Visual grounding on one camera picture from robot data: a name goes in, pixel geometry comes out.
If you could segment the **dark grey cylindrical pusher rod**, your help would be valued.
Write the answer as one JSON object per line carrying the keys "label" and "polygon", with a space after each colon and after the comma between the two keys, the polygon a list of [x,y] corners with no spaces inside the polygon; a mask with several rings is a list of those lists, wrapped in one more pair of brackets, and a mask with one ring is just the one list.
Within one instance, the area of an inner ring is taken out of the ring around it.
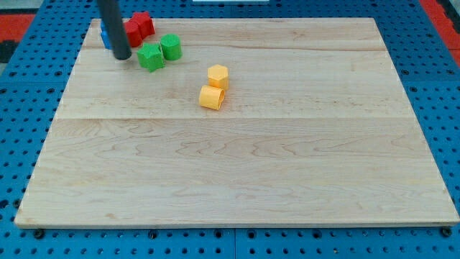
{"label": "dark grey cylindrical pusher rod", "polygon": [[117,60],[127,60],[132,56],[131,46],[124,29],[121,10],[117,0],[96,0],[109,38],[112,53]]}

